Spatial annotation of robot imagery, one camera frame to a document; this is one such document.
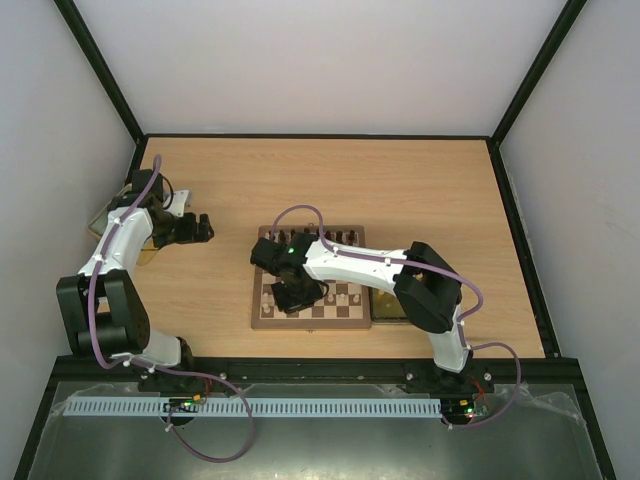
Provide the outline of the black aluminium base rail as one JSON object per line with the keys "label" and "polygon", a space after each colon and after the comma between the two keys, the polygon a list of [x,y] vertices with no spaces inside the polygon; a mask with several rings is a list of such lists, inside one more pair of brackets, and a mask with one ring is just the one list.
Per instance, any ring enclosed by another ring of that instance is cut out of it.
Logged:
{"label": "black aluminium base rail", "polygon": [[472,359],[460,374],[438,369],[430,359],[337,360],[197,357],[194,374],[185,377],[146,373],[141,367],[104,370],[89,359],[62,356],[54,364],[49,383],[134,382],[144,392],[196,393],[204,390],[204,373],[238,386],[257,384],[392,385],[408,393],[436,397],[490,393],[494,387],[513,385],[513,359]]}

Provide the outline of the black frame post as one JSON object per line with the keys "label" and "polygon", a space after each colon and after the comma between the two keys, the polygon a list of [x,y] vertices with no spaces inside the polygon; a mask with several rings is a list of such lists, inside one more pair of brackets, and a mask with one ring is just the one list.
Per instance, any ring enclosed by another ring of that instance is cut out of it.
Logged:
{"label": "black frame post", "polygon": [[491,135],[489,141],[490,151],[497,150],[505,141],[587,3],[587,0],[568,0],[565,2],[496,129]]}
{"label": "black frame post", "polygon": [[134,143],[136,145],[140,144],[145,134],[76,3],[72,0],[54,0],[54,4],[91,66],[107,97],[111,101],[124,127]]}

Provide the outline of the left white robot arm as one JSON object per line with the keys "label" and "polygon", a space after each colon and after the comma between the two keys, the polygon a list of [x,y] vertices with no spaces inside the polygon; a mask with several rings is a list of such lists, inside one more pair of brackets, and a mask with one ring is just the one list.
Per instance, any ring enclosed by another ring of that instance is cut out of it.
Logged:
{"label": "left white robot arm", "polygon": [[207,243],[208,215],[187,211],[190,193],[173,190],[157,167],[135,171],[127,190],[106,207],[106,225],[90,259],[61,278],[56,296],[71,352],[94,357],[105,369],[140,365],[191,369],[193,355],[181,337],[152,328],[133,274],[145,249]]}

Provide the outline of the silver metal tin lid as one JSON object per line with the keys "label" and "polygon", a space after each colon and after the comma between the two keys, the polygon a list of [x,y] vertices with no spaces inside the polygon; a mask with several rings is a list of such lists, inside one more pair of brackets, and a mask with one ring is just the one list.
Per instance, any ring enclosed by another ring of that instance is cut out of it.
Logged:
{"label": "silver metal tin lid", "polygon": [[[108,205],[105,205],[87,224],[87,231],[96,240],[100,242],[105,233],[108,223]],[[155,256],[157,249],[153,246],[150,236],[147,237],[137,258],[137,266],[147,265]]]}

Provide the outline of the gold metal tin tray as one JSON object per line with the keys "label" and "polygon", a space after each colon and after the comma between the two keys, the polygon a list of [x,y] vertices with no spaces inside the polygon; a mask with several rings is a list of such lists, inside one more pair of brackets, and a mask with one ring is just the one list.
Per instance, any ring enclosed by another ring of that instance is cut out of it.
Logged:
{"label": "gold metal tin tray", "polygon": [[398,299],[383,290],[370,289],[371,321],[375,325],[409,324]]}

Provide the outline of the right black frame post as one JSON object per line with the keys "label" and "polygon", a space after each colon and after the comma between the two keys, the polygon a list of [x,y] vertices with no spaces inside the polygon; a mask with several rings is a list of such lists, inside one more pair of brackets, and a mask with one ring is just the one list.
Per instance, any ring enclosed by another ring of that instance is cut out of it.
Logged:
{"label": "right black frame post", "polygon": [[587,3],[587,0],[568,0],[565,2],[496,129],[491,135],[489,141],[490,151],[497,150],[505,141]]}

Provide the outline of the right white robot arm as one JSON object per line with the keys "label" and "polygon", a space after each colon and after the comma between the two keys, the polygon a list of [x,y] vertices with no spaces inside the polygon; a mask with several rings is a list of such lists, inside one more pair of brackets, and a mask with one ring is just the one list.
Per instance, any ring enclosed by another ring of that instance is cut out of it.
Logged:
{"label": "right white robot arm", "polygon": [[462,339],[462,287],[458,275],[429,245],[406,250],[373,250],[298,232],[286,243],[262,237],[250,262],[278,281],[275,306],[286,313],[308,309],[341,281],[395,297],[409,322],[424,331],[433,348],[436,379],[445,390],[460,390],[471,379],[470,348]]}

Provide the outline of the left black frame post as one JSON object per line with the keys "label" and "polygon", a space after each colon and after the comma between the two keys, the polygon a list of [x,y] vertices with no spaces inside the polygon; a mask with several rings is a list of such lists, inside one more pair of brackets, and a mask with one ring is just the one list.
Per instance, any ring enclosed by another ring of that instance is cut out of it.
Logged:
{"label": "left black frame post", "polygon": [[136,145],[140,144],[145,134],[76,3],[72,0],[54,0],[54,4],[91,66],[107,97],[111,101],[124,127],[134,143]]}

